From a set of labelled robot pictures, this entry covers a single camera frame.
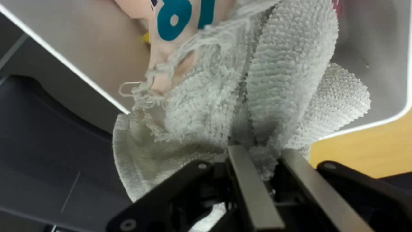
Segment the white surface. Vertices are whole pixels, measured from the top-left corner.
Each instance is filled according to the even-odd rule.
[[[327,138],[393,122],[412,107],[409,0],[342,0],[337,63],[371,91],[371,111]]]
[[[142,78],[140,32],[112,0],[0,0],[0,11],[122,112],[118,85]]]

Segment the yellow floor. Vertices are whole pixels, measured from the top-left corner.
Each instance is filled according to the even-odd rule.
[[[375,178],[412,171],[412,112],[391,124],[315,143],[312,165],[324,160]]]

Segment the gray towel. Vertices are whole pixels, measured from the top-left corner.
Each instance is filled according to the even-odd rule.
[[[245,144],[263,179],[283,148],[317,139],[363,116],[366,86],[330,64],[337,38],[331,0],[242,0],[133,90],[135,105],[113,130],[115,161],[133,201],[194,158],[225,156],[228,138]],[[194,53],[197,64],[163,96],[152,77]]]

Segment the printed number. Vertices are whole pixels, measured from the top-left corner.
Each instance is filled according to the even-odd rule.
[[[201,18],[197,28],[205,28],[214,22],[215,17],[215,0],[202,0]]]
[[[205,28],[205,26],[212,23],[214,20],[215,0],[201,1],[198,28]],[[192,4],[189,0],[163,0],[163,6],[158,11],[157,18],[157,31],[160,36],[166,41],[175,40],[189,23],[191,17]]]
[[[192,17],[192,4],[189,0],[163,0],[163,6],[158,11],[157,31],[160,36],[171,41],[175,40]],[[171,24],[172,17],[178,18],[176,24]]]

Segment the gray panel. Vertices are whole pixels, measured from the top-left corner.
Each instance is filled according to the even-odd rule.
[[[0,11],[127,112],[120,84],[143,78],[148,51],[113,0],[0,0]]]
[[[36,78],[66,108],[98,127],[112,131],[116,108],[37,42],[27,40],[0,71],[0,76],[5,75]]]
[[[107,223],[127,206],[130,206],[130,200],[126,194],[120,198],[113,192],[107,191],[107,185],[93,182],[90,176],[80,175],[62,215],[67,220],[76,220],[81,211],[84,220],[77,223],[80,228],[90,228],[89,221],[94,221],[94,230],[104,230]]]
[[[57,218],[60,214],[76,176],[76,171],[67,166],[53,165],[42,157],[27,158],[17,153],[13,153],[13,157],[3,154],[0,169],[0,209],[24,218],[35,216],[36,220]]]
[[[44,232],[44,224],[0,212],[1,232]]]
[[[23,32],[0,14],[0,59]]]

